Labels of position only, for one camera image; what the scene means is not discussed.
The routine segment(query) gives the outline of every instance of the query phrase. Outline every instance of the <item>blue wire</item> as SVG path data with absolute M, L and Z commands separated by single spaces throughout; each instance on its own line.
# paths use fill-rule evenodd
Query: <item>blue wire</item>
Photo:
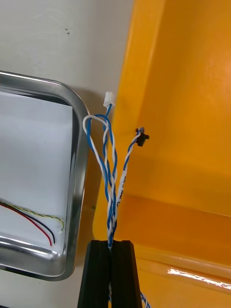
M 136 136 L 137 136 L 140 132 L 144 132 L 143 127 L 141 127 L 141 128 L 137 131 Z M 136 140 L 134 140 L 134 141 L 130 144 L 130 146 L 128 147 L 128 152 L 130 151 L 131 147 L 132 147 L 135 143 L 136 143 Z M 124 171 L 125 171 L 125 169 L 126 169 L 126 166 L 127 166 L 127 164 L 128 164 L 129 159 L 130 159 L 130 155 L 128 156 L 128 158 L 126 159 L 126 161 L 125 161 L 125 163 L 124 163 L 124 168 L 123 168 Z
M 144 302 L 144 303 L 146 303 L 146 301 L 147 301 L 147 299 L 145 299 L 145 297 L 143 296 L 143 293 L 141 292 L 141 299 L 142 299 L 142 301 Z
M 105 115 L 101 115 L 101 114 L 97 114 L 95 115 L 97 117 L 102 117 L 104 118 L 107 123 L 108 123 L 108 127 L 109 127 L 109 135 L 110 135 L 110 140 L 111 140 L 111 143 L 113 143 L 113 136 L 112 136 L 112 127 L 111 127 L 111 123 L 108 119 L 108 117 L 106 117 Z M 90 148 L 93 150 L 92 148 L 92 145 L 91 145 L 91 141 L 90 141 L 90 124 L 91 124 L 91 118 L 88 120 L 88 126 L 87 126 L 87 137 L 88 137 L 88 142 L 89 142 L 89 145 L 90 145 Z M 106 194 L 106 198 L 107 198 L 107 201 L 109 200 L 108 199 L 108 174 L 107 174 L 107 171 L 106 171 L 106 168 L 105 168 L 105 165 L 104 165 L 104 162 L 103 160 L 101 159 L 100 157 L 100 162 L 102 164 L 102 167 L 103 167 L 103 171 L 104 171 L 104 174 L 105 174 L 105 194 Z M 115 172 L 116 172 L 116 166 L 117 166 L 117 153 L 115 151 L 115 165 L 114 165 L 114 169 L 113 169 L 113 177 L 115 177 Z M 110 228 L 110 221 L 112 220 L 112 215 L 114 214 L 115 215 L 115 212 L 116 212 L 116 187 L 114 187 L 114 191 L 113 191 L 113 203 L 111 203 L 110 205 L 110 210 L 109 210 L 109 215 L 108 215 L 108 219 L 107 219 L 107 228 L 109 229 Z M 113 237 L 112 237 L 112 234 L 110 236 L 110 240 L 109 240 L 109 247 L 112 246 L 112 241 L 113 241 Z
M 109 136 L 110 136 L 110 140 L 111 140 L 111 144 L 113 144 L 113 135 L 112 135 L 112 126 L 111 126 L 111 122 L 110 120 L 108 119 L 107 116 L 105 115 L 101 115 L 101 114 L 96 114 L 95 116 L 97 117 L 102 117 L 103 119 L 105 119 L 108 123 L 108 127 L 109 127 Z M 114 168 L 113 168 L 113 171 L 112 171 L 112 176 L 113 178 L 115 178 L 115 172 L 116 172 L 116 168 L 117 168 L 117 152 L 115 150 L 115 163 L 114 163 Z M 113 215 L 115 216 L 115 213 L 116 213 L 116 186 L 114 186 L 114 190 L 113 190 L 113 206 L 112 206 L 112 209 L 113 209 Z M 109 211 L 109 216 L 108 216 L 108 228 L 110 226 L 110 220 L 112 219 L 112 213 L 111 213 L 111 208 L 110 208 L 110 211 Z
M 90 123 L 91 123 L 91 118 L 88 120 L 88 127 L 87 127 L 87 138 L 88 138 L 88 143 L 89 143 L 89 146 L 90 148 L 92 149 L 92 151 L 94 152 L 94 149 L 92 147 L 92 144 L 91 144 L 91 141 L 90 141 Z M 102 158 L 100 157 L 100 162 L 101 162 L 101 165 L 103 167 L 103 172 L 104 172 L 104 182 L 105 182 L 105 195 L 106 195 L 106 198 L 107 198 L 107 201 L 109 200 L 109 197 L 108 197 L 108 175 L 107 175 L 107 170 L 105 168 L 105 165 L 104 165 L 104 162 L 102 160 Z
M 109 107 L 107 109 L 107 113 L 106 113 L 106 117 L 108 117 L 109 113 L 110 113 L 110 110 L 112 109 L 112 104 L 109 104 Z M 107 135 L 106 135 L 106 138 L 105 138 L 105 142 L 103 144 L 103 155 L 105 157 L 106 155 L 106 146 L 107 146 Z M 111 170 L 110 170 L 110 165 L 109 165 L 109 161 L 107 160 L 107 170 L 108 170 L 108 181 L 109 181 L 109 185 L 112 187 L 112 181 L 111 181 Z

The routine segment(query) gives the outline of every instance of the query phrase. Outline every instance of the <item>orange bin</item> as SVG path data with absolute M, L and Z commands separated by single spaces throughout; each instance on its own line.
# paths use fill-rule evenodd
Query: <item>orange bin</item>
M 115 239 L 134 243 L 150 296 L 157 262 L 231 290 L 230 0 L 135 1 L 113 120 L 119 176 L 140 126 L 150 139 L 131 154 Z M 96 239 L 106 209 L 101 183 Z

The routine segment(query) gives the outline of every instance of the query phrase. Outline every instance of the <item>white wall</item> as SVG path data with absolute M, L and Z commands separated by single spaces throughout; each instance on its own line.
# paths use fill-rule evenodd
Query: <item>white wall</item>
M 116 91 L 131 7 L 132 0 L 0 0 L 0 69 Z
M 116 93 L 132 0 L 0 0 L 0 70 L 51 78 L 82 95 L 91 112 Z M 94 137 L 99 140 L 99 128 Z M 100 176 L 92 159 L 91 170 Z M 79 250 L 91 237 L 97 186 L 86 196 Z M 82 267 L 63 282 L 43 282 L 0 271 L 0 305 L 76 308 Z

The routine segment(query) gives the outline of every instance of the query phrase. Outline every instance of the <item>stainless steel tray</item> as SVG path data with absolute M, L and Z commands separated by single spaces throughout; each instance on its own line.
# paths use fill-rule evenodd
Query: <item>stainless steel tray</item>
M 48 281 L 63 280 L 74 270 L 88 160 L 88 144 L 82 129 L 82 121 L 88 112 L 75 92 L 53 80 L 0 71 L 0 91 L 67 104 L 73 108 L 73 137 L 63 253 L 58 254 L 8 238 L 4 240 L 1 238 L 0 241 L 0 269 Z

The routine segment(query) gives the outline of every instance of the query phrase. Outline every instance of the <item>black connector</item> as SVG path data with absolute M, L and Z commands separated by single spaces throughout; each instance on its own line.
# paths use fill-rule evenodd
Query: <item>black connector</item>
M 138 146 L 143 146 L 145 140 L 149 138 L 149 135 L 146 135 L 143 131 L 141 132 L 141 135 L 137 138 L 136 143 L 138 144 Z

